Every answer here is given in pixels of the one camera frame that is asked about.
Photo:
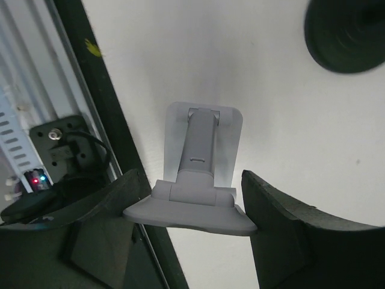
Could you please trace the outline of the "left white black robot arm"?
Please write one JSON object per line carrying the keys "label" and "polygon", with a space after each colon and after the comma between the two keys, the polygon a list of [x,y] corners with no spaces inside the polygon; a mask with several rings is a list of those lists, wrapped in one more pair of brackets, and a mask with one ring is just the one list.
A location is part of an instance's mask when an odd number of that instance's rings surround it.
{"label": "left white black robot arm", "polygon": [[[384,229],[341,219],[242,174],[260,288],[383,288]],[[148,192],[136,170],[106,187],[65,179],[1,213],[2,288],[164,288],[123,207]]]}

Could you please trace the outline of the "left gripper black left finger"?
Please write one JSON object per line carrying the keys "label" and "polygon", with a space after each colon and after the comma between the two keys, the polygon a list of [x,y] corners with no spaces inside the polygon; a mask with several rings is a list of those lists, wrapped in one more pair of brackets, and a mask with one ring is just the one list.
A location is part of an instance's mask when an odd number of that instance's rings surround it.
{"label": "left gripper black left finger", "polygon": [[123,288],[140,174],[124,175],[31,223],[1,227],[1,288]]}

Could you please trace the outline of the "black round-base phone holder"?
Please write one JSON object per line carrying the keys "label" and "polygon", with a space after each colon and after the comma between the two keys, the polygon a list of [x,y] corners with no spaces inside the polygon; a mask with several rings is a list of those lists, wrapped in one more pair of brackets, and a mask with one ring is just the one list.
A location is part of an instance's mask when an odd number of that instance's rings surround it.
{"label": "black round-base phone holder", "polygon": [[312,58],[335,73],[384,63],[384,1],[310,1],[304,38]]}

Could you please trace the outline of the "silver metal phone stand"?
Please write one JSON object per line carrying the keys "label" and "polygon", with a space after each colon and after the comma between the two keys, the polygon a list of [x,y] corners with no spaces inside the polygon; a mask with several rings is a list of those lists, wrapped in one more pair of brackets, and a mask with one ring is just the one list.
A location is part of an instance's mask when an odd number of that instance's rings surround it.
{"label": "silver metal phone stand", "polygon": [[127,207],[143,225],[251,236],[257,226],[232,187],[243,116],[233,107],[174,102],[165,118],[164,173],[151,194]]}

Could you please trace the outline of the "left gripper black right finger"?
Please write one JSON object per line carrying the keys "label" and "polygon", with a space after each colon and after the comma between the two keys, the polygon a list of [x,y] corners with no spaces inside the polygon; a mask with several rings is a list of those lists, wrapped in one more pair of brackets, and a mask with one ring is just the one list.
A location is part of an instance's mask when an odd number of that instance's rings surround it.
{"label": "left gripper black right finger", "polygon": [[249,170],[241,185],[260,288],[384,287],[384,228],[325,213]]}

